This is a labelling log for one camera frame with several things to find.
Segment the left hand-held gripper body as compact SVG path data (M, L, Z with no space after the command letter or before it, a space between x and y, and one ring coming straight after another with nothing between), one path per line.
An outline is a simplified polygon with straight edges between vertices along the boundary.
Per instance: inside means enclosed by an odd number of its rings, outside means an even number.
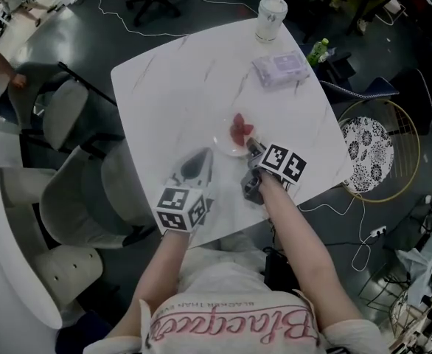
M160 233L167 231L194 234L203 227L210 207L212 182L202 185L179 183L168 178L159 189L152 213Z

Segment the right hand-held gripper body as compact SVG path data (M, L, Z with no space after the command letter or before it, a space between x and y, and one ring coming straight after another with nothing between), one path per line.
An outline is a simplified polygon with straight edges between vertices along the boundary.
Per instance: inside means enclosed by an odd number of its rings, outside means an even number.
M262 183L262 173L271 174L286 192L292 192L291 198L300 188L300 179L307 162L295 152L279 144L271 143L265 147L265 152L251 158L248 154L248 172L240 182L243 197L255 204L263 204L259 191Z

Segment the white round plate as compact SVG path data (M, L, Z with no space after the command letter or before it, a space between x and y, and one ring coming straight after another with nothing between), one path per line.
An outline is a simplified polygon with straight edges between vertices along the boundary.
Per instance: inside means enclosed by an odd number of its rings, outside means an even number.
M249 154L248 140L256 139L261 140L261 134L257 130L257 121L251 117L248 113L242 113L242 117L245 120L245 124L253 125L253 130L249 135L244 136L244 145L238 145L231 136L231 127L233 125L234 118L237 114L228 112L223 114L213 130L213 142L216 147L225 155L232 157L243 157Z

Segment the person's right forearm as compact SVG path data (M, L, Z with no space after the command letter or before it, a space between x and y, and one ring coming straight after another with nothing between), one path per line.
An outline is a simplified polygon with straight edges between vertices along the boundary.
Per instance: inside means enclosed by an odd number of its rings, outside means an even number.
M261 174L259 191L301 292L311 301L318 326L324 330L339 322L362 319L348 297L334 263L312 226L270 174Z

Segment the person's left forearm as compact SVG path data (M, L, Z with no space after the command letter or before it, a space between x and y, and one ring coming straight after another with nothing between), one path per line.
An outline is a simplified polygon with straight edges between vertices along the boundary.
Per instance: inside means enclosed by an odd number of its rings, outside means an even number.
M163 302L175 295L178 274L189 245L189 234L167 231L150 263L141 275L130 306L109 338L140 337L142 328L141 303L145 302L154 312Z

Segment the white marble table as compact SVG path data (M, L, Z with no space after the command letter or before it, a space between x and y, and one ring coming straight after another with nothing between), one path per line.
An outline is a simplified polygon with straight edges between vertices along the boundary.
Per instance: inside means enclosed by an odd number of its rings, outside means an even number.
M214 147L235 114L254 124L265 145L295 151L307 165L289 195L296 204L345 181L353 168L341 129L314 74L263 88L253 61L299 48L286 27L269 44L253 19L225 24L158 46L115 67L112 84L145 196L155 203L178 160Z

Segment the purple wipes packet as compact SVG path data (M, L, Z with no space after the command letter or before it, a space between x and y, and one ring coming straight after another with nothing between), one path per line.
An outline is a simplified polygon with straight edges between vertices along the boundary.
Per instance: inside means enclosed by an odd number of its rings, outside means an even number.
M279 55L266 55L252 61L257 77L264 89L293 85L310 76L310 65L297 50Z

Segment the black and white floral cushion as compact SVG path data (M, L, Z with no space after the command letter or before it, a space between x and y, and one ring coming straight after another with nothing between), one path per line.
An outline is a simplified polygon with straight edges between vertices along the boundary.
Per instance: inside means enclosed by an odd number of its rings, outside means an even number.
M392 139L370 117L345 119L341 131L353 166L353 174L344 185L355 194L370 192L390 173L394 161Z

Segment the person's white printed shirt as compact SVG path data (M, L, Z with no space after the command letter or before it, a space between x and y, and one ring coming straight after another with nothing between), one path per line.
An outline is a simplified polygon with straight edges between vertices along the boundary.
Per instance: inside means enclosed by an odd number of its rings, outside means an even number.
M83 354L389 354L375 323L322 327L301 291L272 291L257 271L260 256L241 240L231 253L190 249L175 295L156 308L139 297L131 315L137 331L103 338Z

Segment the green drink bottle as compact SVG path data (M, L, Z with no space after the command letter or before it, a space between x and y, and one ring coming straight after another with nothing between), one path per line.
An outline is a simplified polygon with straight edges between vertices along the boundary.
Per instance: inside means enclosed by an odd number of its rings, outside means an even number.
M316 66L319 63L321 56L328 51L328 45L329 40L327 38L323 38L322 40L315 42L312 49L306 56L307 62L311 66Z

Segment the beige cylinder table leg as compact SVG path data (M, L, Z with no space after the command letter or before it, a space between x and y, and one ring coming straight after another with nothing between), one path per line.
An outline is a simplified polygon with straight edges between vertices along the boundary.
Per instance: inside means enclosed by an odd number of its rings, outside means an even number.
M103 272L93 248L59 245L33 260L35 270L60 309L69 306Z
M0 184L6 207L37 204L56 170L26 167L0 167Z

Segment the white tumbler with lid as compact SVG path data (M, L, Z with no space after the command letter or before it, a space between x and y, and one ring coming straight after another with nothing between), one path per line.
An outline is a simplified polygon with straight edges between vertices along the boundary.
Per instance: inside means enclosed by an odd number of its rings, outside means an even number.
M274 41L287 13L288 5L284 0L261 0L255 29L256 39L263 43Z

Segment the white oval table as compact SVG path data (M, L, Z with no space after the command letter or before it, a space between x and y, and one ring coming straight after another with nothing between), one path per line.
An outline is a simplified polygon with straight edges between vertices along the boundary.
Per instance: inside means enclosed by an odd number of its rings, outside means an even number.
M63 326L60 311L16 241L3 202L0 184L0 265L15 294L43 324Z

